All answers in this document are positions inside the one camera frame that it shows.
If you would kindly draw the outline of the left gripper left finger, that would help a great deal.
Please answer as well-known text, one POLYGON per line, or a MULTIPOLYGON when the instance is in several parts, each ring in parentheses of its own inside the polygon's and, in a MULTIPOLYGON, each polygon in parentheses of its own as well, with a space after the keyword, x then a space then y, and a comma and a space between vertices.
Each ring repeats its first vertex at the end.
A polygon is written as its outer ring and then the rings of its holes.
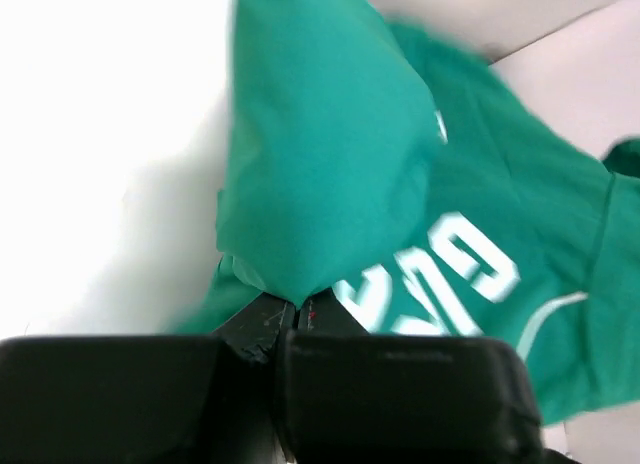
POLYGON ((294 307, 263 295, 202 335, 1 344, 5 463, 281 463, 271 359, 294 307))

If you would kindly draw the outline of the green jacket with white lettering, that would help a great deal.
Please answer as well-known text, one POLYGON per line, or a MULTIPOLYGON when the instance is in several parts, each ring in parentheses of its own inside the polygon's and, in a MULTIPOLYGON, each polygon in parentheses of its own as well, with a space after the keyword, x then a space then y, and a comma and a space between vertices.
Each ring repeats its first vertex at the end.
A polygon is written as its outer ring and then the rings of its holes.
POLYGON ((603 159, 367 0, 236 0, 221 259, 178 325, 329 290, 365 330, 491 336, 546 423, 639 398, 639 142, 603 159))

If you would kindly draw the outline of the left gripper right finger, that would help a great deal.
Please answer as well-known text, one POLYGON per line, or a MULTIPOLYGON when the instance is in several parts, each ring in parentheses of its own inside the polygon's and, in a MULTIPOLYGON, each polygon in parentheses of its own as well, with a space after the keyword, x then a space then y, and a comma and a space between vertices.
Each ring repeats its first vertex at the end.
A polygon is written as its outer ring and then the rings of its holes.
POLYGON ((527 370, 486 337, 371 335, 331 291, 279 341, 279 434, 297 463, 540 463, 527 370))

